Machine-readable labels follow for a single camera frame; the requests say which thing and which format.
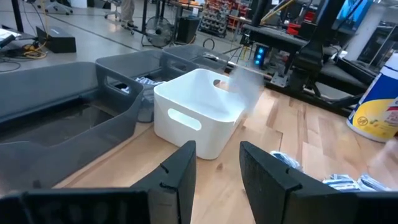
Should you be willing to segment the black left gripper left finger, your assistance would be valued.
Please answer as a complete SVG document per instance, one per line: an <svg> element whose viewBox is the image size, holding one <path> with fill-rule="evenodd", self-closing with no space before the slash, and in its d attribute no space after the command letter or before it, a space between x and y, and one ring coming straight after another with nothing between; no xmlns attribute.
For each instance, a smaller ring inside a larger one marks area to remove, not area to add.
<svg viewBox="0 0 398 224"><path fill-rule="evenodd" d="M152 172L132 185L143 190L134 224L190 224L196 185L196 142L187 141Z"/></svg>

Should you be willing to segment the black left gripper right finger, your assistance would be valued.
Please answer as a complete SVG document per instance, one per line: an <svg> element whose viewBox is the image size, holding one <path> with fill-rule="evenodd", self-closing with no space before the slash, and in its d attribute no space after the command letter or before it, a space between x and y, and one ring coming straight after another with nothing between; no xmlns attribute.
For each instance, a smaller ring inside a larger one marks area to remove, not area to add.
<svg viewBox="0 0 398 224"><path fill-rule="evenodd" d="M354 197L242 141L239 163L256 224L354 224Z"/></svg>

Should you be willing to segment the alcohol antiseptic pad packet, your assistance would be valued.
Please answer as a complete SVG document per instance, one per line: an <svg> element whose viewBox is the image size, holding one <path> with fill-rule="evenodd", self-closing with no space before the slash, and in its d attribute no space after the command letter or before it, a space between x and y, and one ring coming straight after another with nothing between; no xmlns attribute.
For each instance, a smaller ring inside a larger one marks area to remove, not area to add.
<svg viewBox="0 0 398 224"><path fill-rule="evenodd" d="M368 174L363 174L357 180L359 188L362 191L390 191L389 187L386 187L382 183L378 182L377 180L373 179Z"/></svg>
<svg viewBox="0 0 398 224"><path fill-rule="evenodd" d="M293 167L294 169L302 170L302 166L300 165L300 163L295 159L291 158L286 153L280 151L271 151L271 155L277 158L278 160L284 162L285 164L289 165L290 167Z"/></svg>
<svg viewBox="0 0 398 224"><path fill-rule="evenodd" d="M361 190L357 181L355 181L346 174L332 174L328 179L322 180L322 182L341 192L352 192Z"/></svg>

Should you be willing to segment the white plastic bin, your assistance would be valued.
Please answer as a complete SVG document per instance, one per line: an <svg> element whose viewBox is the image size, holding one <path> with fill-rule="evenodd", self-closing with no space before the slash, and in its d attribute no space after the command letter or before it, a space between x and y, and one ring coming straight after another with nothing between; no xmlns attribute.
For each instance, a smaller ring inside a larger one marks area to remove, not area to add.
<svg viewBox="0 0 398 224"><path fill-rule="evenodd" d="M228 89L229 75L198 68L154 88L154 132L176 146L196 142L197 157L216 159L247 115Z"/></svg>

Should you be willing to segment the grey plastic bin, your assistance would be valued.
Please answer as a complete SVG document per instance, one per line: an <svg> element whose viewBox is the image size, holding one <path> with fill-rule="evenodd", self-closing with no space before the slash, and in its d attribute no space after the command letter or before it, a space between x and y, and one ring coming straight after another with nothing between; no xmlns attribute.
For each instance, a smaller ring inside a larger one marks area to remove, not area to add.
<svg viewBox="0 0 398 224"><path fill-rule="evenodd" d="M198 68L198 65L193 62L161 50L102 57L97 59L96 63L134 81L137 77L147 77L153 81L164 81L164 83ZM155 86L143 85L143 87L144 95L137 118L140 123L151 123L154 121Z"/></svg>
<svg viewBox="0 0 398 224"><path fill-rule="evenodd" d="M197 64L200 68L224 73L228 66L229 57L214 50L199 45L180 45L164 49L168 54L180 57Z"/></svg>
<svg viewBox="0 0 398 224"><path fill-rule="evenodd" d="M53 187L130 138L142 96L93 62L0 75L0 195Z"/></svg>

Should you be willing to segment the Lysol wipes canister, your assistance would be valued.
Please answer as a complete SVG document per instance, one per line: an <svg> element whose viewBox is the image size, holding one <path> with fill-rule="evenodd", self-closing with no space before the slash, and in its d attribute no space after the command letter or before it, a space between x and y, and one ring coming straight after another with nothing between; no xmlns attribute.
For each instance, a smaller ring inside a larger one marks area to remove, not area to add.
<svg viewBox="0 0 398 224"><path fill-rule="evenodd" d="M383 65L346 124L376 142L386 142L398 133L398 52Z"/></svg>

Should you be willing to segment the black equipment stand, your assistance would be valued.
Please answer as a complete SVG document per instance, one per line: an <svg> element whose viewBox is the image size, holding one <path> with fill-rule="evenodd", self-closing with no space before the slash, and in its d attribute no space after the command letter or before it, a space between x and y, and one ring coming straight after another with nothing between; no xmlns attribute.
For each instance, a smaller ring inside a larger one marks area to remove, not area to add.
<svg viewBox="0 0 398 224"><path fill-rule="evenodd" d="M324 64L318 74L317 82L350 95L358 95L368 89L376 76L377 73L359 62L340 58L337 61L329 60Z"/></svg>

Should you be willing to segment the dark grey side cart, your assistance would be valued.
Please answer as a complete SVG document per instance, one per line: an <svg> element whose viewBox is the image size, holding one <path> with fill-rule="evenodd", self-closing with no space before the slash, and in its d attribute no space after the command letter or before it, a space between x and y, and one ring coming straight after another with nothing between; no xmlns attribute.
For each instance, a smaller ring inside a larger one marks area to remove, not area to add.
<svg viewBox="0 0 398 224"><path fill-rule="evenodd" d="M255 27L245 24L243 29L249 31L249 39L251 41L286 52L296 52L307 44L306 40L269 27Z"/></svg>

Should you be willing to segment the black speaker cabinet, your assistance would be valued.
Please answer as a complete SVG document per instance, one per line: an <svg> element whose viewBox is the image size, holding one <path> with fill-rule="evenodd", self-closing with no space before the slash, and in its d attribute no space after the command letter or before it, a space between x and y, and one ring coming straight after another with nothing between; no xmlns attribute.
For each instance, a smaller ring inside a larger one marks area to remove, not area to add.
<svg viewBox="0 0 398 224"><path fill-rule="evenodd" d="M189 44L196 35L201 19L195 16L185 16L179 19L176 41Z"/></svg>

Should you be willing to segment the black standing desk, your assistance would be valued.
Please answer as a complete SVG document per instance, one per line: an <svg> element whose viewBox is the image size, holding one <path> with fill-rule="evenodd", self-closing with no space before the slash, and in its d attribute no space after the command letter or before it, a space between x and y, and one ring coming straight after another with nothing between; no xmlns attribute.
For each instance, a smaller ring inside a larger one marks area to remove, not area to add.
<svg viewBox="0 0 398 224"><path fill-rule="evenodd" d="M164 11L165 11L165 6L170 5L172 7L176 7L175 10L175 15L174 15L174 28L175 32L177 31L178 23L180 18L182 17L182 12L184 9L189 10L192 9L193 12L198 14L197 11L202 11L204 8L205 3L204 2L197 2L194 0L136 0L136 1L142 1L143 2L143 8L142 8L142 23L141 23L141 30L136 29L136 32L139 32L141 34L146 33L146 23L149 18L148 16L148 6L150 2L155 2L155 17L158 18L164 18Z"/></svg>

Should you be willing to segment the parts storage rack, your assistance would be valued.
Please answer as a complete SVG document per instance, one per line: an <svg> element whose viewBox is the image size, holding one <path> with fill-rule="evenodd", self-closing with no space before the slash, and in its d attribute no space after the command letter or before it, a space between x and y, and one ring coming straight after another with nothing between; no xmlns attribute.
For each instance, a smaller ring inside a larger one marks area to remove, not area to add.
<svg viewBox="0 0 398 224"><path fill-rule="evenodd" d="M233 40L248 19L252 0L206 0L201 12L199 31L225 38L233 31Z"/></svg>

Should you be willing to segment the person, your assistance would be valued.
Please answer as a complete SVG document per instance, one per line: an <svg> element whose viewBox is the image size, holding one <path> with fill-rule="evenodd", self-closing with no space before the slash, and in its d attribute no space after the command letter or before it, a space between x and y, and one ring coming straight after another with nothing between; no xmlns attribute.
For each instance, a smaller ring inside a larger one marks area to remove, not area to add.
<svg viewBox="0 0 398 224"><path fill-rule="evenodd" d="M135 0L121 0L121 22L127 29L137 28L134 25L133 15L135 11Z"/></svg>

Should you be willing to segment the yellow pole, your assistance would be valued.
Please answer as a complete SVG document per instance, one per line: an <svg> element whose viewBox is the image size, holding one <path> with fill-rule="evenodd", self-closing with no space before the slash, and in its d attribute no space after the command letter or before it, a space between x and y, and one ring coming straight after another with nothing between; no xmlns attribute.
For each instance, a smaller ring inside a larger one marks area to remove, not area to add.
<svg viewBox="0 0 398 224"><path fill-rule="evenodd" d="M276 5L276 7L272 8L260 21L260 25L264 25L266 21L271 18L274 14L280 12L281 10L288 7L292 4L295 0L284 0L282 3Z"/></svg>

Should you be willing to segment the grey blue office chair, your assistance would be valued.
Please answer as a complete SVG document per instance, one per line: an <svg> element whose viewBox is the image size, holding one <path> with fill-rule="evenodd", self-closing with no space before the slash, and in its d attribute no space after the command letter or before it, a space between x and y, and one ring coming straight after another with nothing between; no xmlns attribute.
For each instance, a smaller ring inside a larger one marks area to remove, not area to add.
<svg viewBox="0 0 398 224"><path fill-rule="evenodd" d="M121 6L121 0L105 0L105 3L108 3L110 6L113 5L114 9L110 9L109 12L106 12L104 18L107 19L109 16L114 16L117 21L121 21L121 13L118 11L118 8Z"/></svg>

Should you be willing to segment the blue screen display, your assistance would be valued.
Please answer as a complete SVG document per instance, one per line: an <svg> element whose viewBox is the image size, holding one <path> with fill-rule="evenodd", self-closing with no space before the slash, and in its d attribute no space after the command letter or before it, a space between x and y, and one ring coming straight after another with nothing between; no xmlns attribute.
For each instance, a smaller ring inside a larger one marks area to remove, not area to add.
<svg viewBox="0 0 398 224"><path fill-rule="evenodd" d="M338 16L338 20L361 22L370 8L373 0L345 0Z"/></svg>

